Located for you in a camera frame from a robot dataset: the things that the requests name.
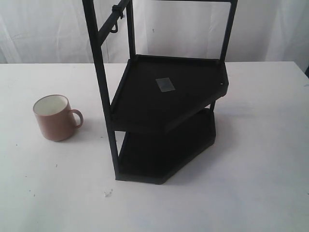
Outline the black two-tier shelf rack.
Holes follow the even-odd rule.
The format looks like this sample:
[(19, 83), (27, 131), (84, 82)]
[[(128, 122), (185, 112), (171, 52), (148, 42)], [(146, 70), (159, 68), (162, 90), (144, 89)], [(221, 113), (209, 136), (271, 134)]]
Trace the black two-tier shelf rack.
[[(93, 1), (83, 1), (115, 178), (160, 185), (215, 142), (214, 107), (229, 85), (225, 57), (237, 1), (230, 1), (218, 59), (138, 55), (133, 2), (116, 5), (127, 20), (129, 60), (110, 98), (101, 47), (119, 14), (98, 27)], [(161, 92), (158, 78), (169, 78), (175, 90)]]

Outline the pink ceramic mug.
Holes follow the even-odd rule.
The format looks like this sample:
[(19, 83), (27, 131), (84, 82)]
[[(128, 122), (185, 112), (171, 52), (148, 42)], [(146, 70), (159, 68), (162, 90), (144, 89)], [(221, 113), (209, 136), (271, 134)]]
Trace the pink ceramic mug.
[(37, 100), (33, 113), (44, 138), (54, 142), (72, 137), (84, 122), (82, 113), (71, 109), (68, 98), (60, 94)]

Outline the white backdrop curtain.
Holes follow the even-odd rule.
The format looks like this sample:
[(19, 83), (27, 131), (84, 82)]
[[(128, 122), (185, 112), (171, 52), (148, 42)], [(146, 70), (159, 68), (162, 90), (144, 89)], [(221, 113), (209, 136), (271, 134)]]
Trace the white backdrop curtain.
[[(230, 5), (227, 2), (136, 0), (136, 52), (218, 58)], [(226, 61), (293, 61), (309, 64), (306, 0), (240, 0)], [(79, 0), (3, 0), (1, 63), (91, 63)]]

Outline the grey square sticker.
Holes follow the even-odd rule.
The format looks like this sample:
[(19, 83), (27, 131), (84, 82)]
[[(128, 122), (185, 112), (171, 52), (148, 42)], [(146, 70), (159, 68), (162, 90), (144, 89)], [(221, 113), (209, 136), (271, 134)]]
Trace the grey square sticker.
[(156, 83), (161, 92), (170, 92), (174, 91), (175, 87), (169, 78), (158, 78)]

